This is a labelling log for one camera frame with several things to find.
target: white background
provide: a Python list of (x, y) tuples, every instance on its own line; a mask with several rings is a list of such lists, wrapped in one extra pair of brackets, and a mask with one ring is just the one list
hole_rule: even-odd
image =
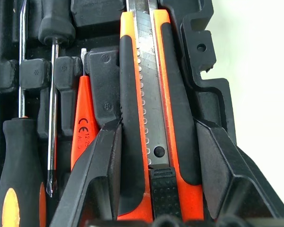
[(230, 83), (238, 146), (284, 203), (284, 0), (213, 0), (217, 63)]

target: screwdriver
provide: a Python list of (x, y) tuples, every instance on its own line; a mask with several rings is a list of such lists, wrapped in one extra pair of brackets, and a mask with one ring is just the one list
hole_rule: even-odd
[[(27, 5), (24, 0), (20, 14), (20, 63), (26, 54)], [(19, 97), (20, 109), (24, 115), (24, 99)], [(45, 227), (45, 190), (37, 152), (36, 121), (26, 117), (5, 121), (3, 132), (6, 155), (0, 179), (0, 227)]]
[(57, 89), (54, 84), (54, 62), (59, 56), (59, 45), (68, 45), (75, 39), (75, 28), (71, 23), (70, 0), (43, 0), (43, 19), (39, 28), (39, 41), (52, 46), (52, 75), (50, 87), (47, 183), (46, 192), (53, 197), (57, 189)]
[(99, 132), (94, 113), (90, 80), (89, 76), (85, 74), (85, 54), (86, 48), (82, 48), (83, 76), (80, 77), (79, 81), (74, 135), (71, 146), (71, 170)]

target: orange utility knife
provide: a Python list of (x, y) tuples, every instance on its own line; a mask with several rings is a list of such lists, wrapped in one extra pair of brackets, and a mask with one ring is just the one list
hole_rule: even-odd
[(120, 30), (123, 141), (118, 219), (152, 222), (162, 214), (184, 221), (203, 219), (194, 120), (168, 12), (157, 9), (156, 0), (126, 3)]

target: screw hole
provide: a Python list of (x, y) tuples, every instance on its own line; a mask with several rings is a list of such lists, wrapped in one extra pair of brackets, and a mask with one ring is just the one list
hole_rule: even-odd
[(206, 45), (205, 45), (205, 44), (199, 44), (199, 45), (197, 46), (197, 50), (198, 50), (199, 52), (205, 52), (205, 51), (206, 51)]

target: foam tool holder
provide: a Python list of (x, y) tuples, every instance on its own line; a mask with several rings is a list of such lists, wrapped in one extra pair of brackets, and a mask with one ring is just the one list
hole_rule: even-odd
[(97, 123), (120, 119), (119, 47), (91, 49), (86, 57)]
[(22, 89), (32, 92), (40, 98), (37, 132), (41, 139), (48, 138), (48, 84), (50, 72), (50, 62), (45, 59), (25, 60), (20, 65), (19, 75)]
[(65, 137), (73, 135), (80, 75), (82, 75), (80, 58), (59, 57), (55, 60), (54, 83), (60, 92), (61, 132)]
[(78, 32), (84, 34), (88, 29), (97, 35), (100, 27), (101, 33), (112, 34), (119, 32), (118, 20), (126, 6), (123, 0), (71, 0), (71, 13)]

